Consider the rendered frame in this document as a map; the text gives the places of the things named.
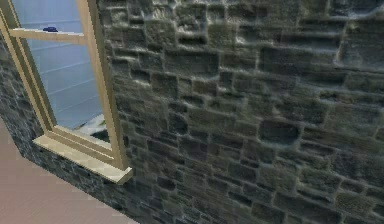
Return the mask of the beige wooden window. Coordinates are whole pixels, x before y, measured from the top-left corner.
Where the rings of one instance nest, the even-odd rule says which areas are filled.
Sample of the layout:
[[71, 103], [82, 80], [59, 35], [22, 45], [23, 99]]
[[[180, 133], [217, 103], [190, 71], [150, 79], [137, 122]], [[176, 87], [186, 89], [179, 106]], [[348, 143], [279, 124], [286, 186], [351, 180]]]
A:
[[[8, 46], [43, 134], [33, 142], [103, 178], [122, 185], [133, 176], [125, 154], [123, 131], [112, 88], [96, 0], [76, 0], [82, 31], [46, 32], [21, 26], [11, 0], [0, 0], [0, 32]], [[101, 141], [57, 124], [48, 96], [33, 62], [29, 39], [65, 42], [87, 47], [109, 140]]]

